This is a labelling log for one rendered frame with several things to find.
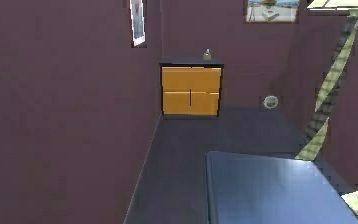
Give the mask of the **brown framed landscape picture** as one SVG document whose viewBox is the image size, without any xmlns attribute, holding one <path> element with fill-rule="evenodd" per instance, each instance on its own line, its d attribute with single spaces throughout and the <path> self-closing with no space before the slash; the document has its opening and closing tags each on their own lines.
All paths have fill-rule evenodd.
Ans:
<svg viewBox="0 0 358 224">
<path fill-rule="evenodd" d="M 297 20 L 299 0 L 248 0 L 248 23 L 294 23 Z"/>
</svg>

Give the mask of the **orange cupboard with black frame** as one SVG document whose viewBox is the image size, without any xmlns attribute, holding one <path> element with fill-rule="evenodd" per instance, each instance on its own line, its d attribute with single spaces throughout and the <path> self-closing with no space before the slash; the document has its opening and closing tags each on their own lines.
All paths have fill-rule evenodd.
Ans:
<svg viewBox="0 0 358 224">
<path fill-rule="evenodd" d="M 166 56 L 159 66 L 163 116 L 219 116 L 224 69 L 220 59 Z"/>
</svg>

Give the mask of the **white framed wall picture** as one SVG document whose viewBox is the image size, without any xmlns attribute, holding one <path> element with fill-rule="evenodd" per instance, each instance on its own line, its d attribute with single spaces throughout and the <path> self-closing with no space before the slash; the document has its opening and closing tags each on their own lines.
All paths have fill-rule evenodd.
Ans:
<svg viewBox="0 0 358 224">
<path fill-rule="evenodd" d="M 145 42 L 145 21 L 143 0 L 130 0 L 131 29 L 133 46 Z"/>
</svg>

